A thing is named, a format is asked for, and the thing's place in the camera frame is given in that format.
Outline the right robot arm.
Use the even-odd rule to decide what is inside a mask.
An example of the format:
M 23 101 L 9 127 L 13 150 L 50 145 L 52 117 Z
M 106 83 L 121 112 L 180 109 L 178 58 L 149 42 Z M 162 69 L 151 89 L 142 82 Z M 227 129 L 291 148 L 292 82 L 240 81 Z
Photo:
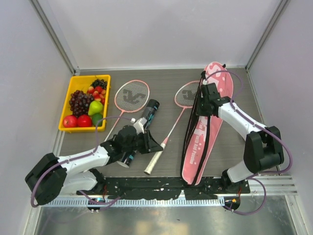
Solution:
M 277 127 L 266 127 L 252 119 L 230 97 L 222 97 L 215 83 L 201 85 L 197 99 L 197 115 L 208 117 L 210 122 L 213 117 L 220 118 L 245 140 L 243 160 L 222 172 L 221 187 L 225 192 L 234 192 L 239 182 L 284 162 Z

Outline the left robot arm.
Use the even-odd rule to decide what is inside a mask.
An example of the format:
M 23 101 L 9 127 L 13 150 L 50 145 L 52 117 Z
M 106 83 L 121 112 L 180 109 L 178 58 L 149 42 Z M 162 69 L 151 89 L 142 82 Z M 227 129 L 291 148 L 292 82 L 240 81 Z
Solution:
M 31 190 L 31 206 L 36 208 L 53 201 L 65 186 L 66 179 L 91 168 L 112 164 L 127 152 L 148 154 L 164 148 L 152 137 L 150 130 L 137 131 L 124 126 L 113 138 L 94 149 L 69 156 L 45 154 L 25 177 Z

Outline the pink racket bag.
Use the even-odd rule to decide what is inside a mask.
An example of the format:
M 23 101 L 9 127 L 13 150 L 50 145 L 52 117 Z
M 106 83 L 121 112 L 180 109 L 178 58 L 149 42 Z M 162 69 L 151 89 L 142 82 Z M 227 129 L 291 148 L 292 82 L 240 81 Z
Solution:
M 196 115 L 197 96 L 203 81 L 215 83 L 221 97 L 233 95 L 233 80 L 227 73 L 225 65 L 211 62 L 201 73 L 194 105 L 188 121 L 183 144 L 180 174 L 189 186 L 198 185 L 213 145 L 222 125 L 222 119 L 216 116 L 203 117 Z

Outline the black shuttlecock tube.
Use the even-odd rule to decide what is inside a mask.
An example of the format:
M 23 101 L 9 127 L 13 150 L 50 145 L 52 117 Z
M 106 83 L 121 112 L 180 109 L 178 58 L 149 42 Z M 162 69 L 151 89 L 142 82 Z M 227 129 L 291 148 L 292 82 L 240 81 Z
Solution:
M 152 121 L 153 121 L 153 118 L 157 112 L 159 108 L 159 102 L 155 99 L 150 99 L 141 115 L 141 118 L 146 118 L 147 122 L 146 124 L 144 125 L 145 129 L 144 130 L 147 130 Z M 130 167 L 130 164 L 132 163 L 133 159 L 134 159 L 134 156 L 136 154 L 136 151 L 132 151 L 132 152 L 126 152 L 121 161 L 118 161 L 117 163 L 119 165 L 121 165 L 122 167 L 125 167 L 125 168 L 129 168 Z

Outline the pink badminton racket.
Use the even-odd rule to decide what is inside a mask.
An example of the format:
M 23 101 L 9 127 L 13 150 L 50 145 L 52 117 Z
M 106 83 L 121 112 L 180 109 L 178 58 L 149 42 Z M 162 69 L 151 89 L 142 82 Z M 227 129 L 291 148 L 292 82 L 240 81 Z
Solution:
M 170 135 L 172 134 L 174 128 L 176 127 L 177 123 L 179 122 L 182 114 L 184 113 L 184 111 L 186 109 L 191 109 L 193 107 L 194 104 L 194 100 L 195 100 L 195 96 L 198 90 L 198 86 L 199 86 L 199 82 L 198 81 L 191 81 L 186 83 L 185 85 L 183 85 L 175 94 L 174 96 L 174 102 L 177 106 L 182 108 L 181 113 L 179 114 L 179 116 L 177 117 L 175 123 L 173 124 L 171 130 L 169 131 L 168 135 L 166 136 L 166 138 L 163 140 L 163 142 L 161 143 L 161 147 L 163 148 L 163 150 L 156 152 L 152 159 L 150 160 L 149 164 L 147 165 L 147 167 L 144 170 L 144 173 L 146 175 L 151 175 L 156 163 L 158 162 L 161 154 L 164 151 L 164 148 L 166 147 L 166 144 L 169 140 Z
M 121 112 L 119 116 L 112 117 L 116 119 L 116 121 L 107 134 L 105 141 L 108 140 L 118 121 L 125 119 L 123 114 L 132 114 L 140 111 L 148 102 L 149 96 L 150 88 L 148 84 L 142 80 L 131 80 L 119 88 L 115 94 L 114 103 L 116 108 Z

